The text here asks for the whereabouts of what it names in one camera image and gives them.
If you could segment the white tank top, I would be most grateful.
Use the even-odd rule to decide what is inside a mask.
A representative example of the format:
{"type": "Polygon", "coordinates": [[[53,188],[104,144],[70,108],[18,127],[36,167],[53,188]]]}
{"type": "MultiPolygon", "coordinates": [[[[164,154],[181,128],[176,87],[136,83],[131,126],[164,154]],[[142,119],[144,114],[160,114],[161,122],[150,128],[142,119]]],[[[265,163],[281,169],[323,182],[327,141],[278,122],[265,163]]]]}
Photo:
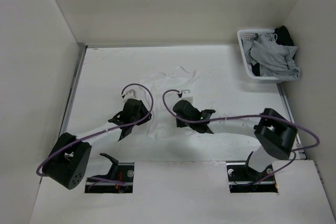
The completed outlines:
{"type": "Polygon", "coordinates": [[[171,75],[159,72],[140,81],[150,90],[154,99],[152,120],[147,132],[148,137],[155,141],[162,141],[194,134],[187,127],[176,127],[176,118],[168,112],[164,104],[166,103],[169,109],[173,109],[179,101],[177,94],[181,90],[191,90],[193,94],[199,75],[196,70],[188,72],[179,66],[171,75]]]}

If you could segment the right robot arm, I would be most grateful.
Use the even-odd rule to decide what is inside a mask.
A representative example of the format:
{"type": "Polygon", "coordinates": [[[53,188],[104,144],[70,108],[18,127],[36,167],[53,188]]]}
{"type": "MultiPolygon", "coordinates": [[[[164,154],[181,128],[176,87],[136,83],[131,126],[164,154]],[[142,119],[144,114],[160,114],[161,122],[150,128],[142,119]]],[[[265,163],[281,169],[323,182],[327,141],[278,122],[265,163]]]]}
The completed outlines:
{"type": "Polygon", "coordinates": [[[177,102],[173,112],[182,119],[176,120],[177,127],[189,127],[201,134],[230,133],[256,138],[261,147],[249,154],[243,168],[244,175],[251,180],[266,172],[273,161],[289,159],[298,131],[295,126],[264,118],[258,123],[249,119],[204,122],[214,119],[216,111],[199,111],[187,100],[177,102]]]}

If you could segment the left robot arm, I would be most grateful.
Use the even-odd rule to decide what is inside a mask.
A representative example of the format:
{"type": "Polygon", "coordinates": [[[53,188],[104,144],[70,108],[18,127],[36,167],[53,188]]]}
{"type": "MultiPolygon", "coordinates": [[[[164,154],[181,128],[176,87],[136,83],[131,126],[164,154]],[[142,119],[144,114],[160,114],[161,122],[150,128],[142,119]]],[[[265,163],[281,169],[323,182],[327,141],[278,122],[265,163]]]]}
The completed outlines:
{"type": "Polygon", "coordinates": [[[151,119],[152,109],[152,106],[147,109],[141,100],[130,98],[104,125],[78,135],[63,133],[37,168],[37,174],[49,177],[69,190],[74,189],[84,178],[92,149],[129,136],[135,126],[151,119]]]}

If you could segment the grey tank top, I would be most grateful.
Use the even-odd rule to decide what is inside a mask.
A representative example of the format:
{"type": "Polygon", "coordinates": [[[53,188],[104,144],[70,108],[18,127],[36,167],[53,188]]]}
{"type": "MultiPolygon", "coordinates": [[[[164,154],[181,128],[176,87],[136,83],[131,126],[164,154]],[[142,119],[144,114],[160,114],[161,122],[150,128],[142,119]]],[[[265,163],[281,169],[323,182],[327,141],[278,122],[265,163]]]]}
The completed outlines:
{"type": "Polygon", "coordinates": [[[299,80],[301,70],[294,60],[298,47],[278,45],[276,39],[274,34],[256,34],[249,40],[243,39],[246,61],[253,74],[281,81],[299,80]]]}

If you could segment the black tank top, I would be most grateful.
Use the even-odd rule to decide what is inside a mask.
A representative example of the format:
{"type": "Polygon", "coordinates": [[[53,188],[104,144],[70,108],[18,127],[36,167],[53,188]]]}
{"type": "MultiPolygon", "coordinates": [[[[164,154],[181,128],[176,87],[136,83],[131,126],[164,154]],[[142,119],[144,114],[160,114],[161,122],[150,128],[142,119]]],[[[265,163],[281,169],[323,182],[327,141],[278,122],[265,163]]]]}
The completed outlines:
{"type": "Polygon", "coordinates": [[[288,29],[282,25],[274,31],[274,35],[277,35],[276,43],[283,46],[294,46],[293,40],[289,34],[288,29]]]}

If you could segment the white plastic laundry basket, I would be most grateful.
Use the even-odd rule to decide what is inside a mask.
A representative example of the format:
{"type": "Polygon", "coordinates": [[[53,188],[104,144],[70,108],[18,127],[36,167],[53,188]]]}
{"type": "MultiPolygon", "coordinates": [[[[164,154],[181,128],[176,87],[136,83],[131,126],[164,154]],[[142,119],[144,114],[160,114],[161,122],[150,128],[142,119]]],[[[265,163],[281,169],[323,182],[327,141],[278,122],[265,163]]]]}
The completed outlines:
{"type": "Polygon", "coordinates": [[[244,64],[244,68],[246,71],[246,74],[248,78],[251,80],[251,82],[254,83],[263,83],[263,84],[269,84],[269,83],[280,83],[281,80],[276,78],[276,77],[259,77],[255,76],[252,72],[251,67],[246,61],[246,56],[243,50],[243,39],[244,40],[249,40],[251,39],[254,35],[258,34],[273,34],[274,29],[269,29],[269,28],[250,28],[250,29],[241,29],[237,32],[237,38],[238,38],[238,43],[239,43],[239,48],[240,48],[240,53],[242,56],[242,61],[244,64]]]}

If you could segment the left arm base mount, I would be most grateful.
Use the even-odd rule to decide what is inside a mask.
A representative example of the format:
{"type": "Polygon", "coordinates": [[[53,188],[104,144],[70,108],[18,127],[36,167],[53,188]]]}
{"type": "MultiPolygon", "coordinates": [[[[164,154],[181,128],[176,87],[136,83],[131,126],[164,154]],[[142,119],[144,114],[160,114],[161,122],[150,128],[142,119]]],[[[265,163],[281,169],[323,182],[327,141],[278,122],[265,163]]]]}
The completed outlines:
{"type": "Polygon", "coordinates": [[[86,194],[133,193],[134,163],[123,163],[101,153],[89,161],[86,170],[86,194]]]}

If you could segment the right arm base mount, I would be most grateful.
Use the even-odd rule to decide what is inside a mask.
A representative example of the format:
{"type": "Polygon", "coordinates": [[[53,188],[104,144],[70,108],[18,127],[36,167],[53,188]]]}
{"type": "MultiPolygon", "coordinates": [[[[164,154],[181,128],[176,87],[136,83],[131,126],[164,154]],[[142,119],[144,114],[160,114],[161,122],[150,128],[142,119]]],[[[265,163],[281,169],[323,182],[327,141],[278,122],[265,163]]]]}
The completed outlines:
{"type": "Polygon", "coordinates": [[[248,166],[253,152],[249,154],[245,163],[228,163],[227,175],[229,190],[231,193],[277,193],[275,176],[259,182],[273,172],[273,166],[269,164],[262,172],[255,171],[248,166]]]}

